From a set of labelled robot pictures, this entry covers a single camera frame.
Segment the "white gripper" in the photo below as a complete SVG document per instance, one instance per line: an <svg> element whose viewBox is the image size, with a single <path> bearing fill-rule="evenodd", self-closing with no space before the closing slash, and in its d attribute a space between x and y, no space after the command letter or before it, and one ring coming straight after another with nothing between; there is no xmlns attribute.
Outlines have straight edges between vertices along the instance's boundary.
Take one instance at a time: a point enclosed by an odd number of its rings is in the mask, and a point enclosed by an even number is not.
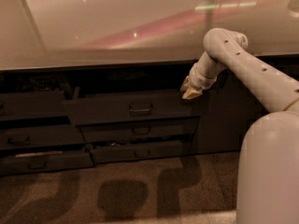
<svg viewBox="0 0 299 224"><path fill-rule="evenodd" d="M203 93L198 90L208 90L216 82L217 78L207 77L203 71L204 66L200 63L195 63L187 77L185 77L180 91L184 92L182 98L185 100L191 100L201 96Z"/></svg>

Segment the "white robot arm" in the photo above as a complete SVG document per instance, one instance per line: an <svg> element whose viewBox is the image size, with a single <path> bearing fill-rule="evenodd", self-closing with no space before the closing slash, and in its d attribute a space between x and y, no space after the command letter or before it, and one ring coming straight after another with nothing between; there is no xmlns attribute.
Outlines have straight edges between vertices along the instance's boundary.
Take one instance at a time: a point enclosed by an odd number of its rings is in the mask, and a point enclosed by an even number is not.
<svg viewBox="0 0 299 224"><path fill-rule="evenodd" d="M230 69L268 111L248 129L240 151L236 224L299 224L299 82L247 52L246 35L209 30L204 53L180 88L191 100Z"/></svg>

